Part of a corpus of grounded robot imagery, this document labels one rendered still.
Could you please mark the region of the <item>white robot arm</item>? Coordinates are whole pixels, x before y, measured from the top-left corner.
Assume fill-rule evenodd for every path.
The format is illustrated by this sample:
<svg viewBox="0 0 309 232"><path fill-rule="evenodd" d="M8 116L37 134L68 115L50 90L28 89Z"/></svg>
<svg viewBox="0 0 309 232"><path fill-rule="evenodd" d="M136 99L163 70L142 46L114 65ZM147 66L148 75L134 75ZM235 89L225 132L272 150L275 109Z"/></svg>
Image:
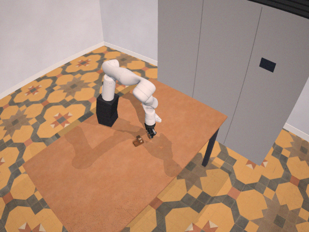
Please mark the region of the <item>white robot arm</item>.
<svg viewBox="0 0 309 232"><path fill-rule="evenodd" d="M140 82L133 89L132 93L136 99L142 102L145 111L145 123L147 125L154 125L155 122L162 121L154 110L158 106L158 100L152 96L156 90L152 82L126 68L119 67L119 62L116 59L103 62L102 69L105 75L101 95L105 101L114 99L116 80L125 86L137 85Z"/></svg>

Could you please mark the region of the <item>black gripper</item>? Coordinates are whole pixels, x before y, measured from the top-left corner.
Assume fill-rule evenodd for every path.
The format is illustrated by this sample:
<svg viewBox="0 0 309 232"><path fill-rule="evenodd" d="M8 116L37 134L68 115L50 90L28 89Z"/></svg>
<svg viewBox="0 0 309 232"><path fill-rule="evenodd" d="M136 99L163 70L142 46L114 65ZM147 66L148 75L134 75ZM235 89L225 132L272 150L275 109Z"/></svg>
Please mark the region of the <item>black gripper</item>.
<svg viewBox="0 0 309 232"><path fill-rule="evenodd" d="M146 123L144 123L144 124L145 124L145 128L146 128L148 134L150 134L150 138L152 139L153 136L156 135L156 132L155 132L155 129L154 129L155 124L154 125L147 125Z"/></svg>

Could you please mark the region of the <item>brown rectangular tray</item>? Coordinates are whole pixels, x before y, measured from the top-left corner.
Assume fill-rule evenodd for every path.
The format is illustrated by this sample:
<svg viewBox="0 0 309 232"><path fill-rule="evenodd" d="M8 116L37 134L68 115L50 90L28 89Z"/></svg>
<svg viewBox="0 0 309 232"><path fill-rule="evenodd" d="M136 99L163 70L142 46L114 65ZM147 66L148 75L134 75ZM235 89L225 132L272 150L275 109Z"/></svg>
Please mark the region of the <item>brown rectangular tray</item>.
<svg viewBox="0 0 309 232"><path fill-rule="evenodd" d="M137 146L139 146L139 145L141 145L143 143L144 143L144 141L141 142L141 143L139 143L138 140L133 141L133 144L134 144L135 147L137 147Z"/></svg>

